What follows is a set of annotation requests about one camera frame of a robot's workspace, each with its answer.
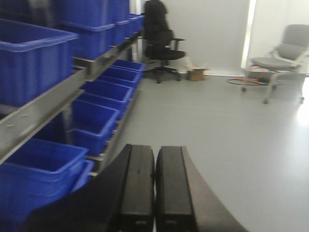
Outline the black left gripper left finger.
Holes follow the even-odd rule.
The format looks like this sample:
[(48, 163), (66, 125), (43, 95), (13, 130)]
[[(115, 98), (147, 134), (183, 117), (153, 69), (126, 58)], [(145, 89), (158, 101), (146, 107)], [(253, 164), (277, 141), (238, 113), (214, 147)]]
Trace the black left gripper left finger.
[(83, 187), (33, 210), (23, 232), (151, 232), (154, 227), (154, 154), (127, 144)]

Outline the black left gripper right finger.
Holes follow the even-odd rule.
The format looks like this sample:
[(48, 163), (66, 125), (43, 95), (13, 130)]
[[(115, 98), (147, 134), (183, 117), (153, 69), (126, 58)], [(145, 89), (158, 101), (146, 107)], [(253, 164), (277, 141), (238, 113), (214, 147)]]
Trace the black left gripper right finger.
[(155, 166), (158, 232), (245, 232), (194, 165), (185, 146), (162, 146)]

